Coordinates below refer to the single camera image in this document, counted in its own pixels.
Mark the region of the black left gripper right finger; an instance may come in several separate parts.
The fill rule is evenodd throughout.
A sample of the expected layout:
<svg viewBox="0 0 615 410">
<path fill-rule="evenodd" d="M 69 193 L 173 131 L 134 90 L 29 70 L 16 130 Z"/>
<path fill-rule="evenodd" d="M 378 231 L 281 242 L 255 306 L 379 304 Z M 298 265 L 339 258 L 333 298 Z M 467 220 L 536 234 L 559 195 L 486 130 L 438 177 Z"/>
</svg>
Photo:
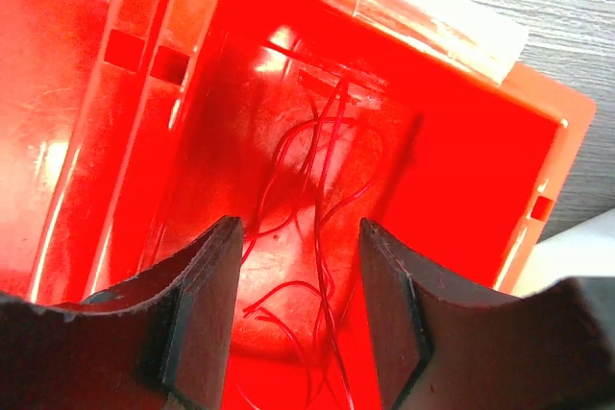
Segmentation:
<svg viewBox="0 0 615 410">
<path fill-rule="evenodd" d="M 368 219 L 358 249 L 382 408 L 613 407 L 612 278 L 568 277 L 517 298 Z"/>
</svg>

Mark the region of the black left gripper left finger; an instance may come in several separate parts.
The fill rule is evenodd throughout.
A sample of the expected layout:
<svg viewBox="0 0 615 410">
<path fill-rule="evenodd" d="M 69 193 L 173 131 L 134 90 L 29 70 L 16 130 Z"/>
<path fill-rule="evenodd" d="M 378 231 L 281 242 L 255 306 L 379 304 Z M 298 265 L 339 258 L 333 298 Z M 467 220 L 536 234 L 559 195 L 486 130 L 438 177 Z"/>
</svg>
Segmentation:
<svg viewBox="0 0 615 410">
<path fill-rule="evenodd" d="M 217 409 L 243 227 L 223 217 L 187 247 L 85 300 L 1 297 L 5 409 Z"/>
</svg>

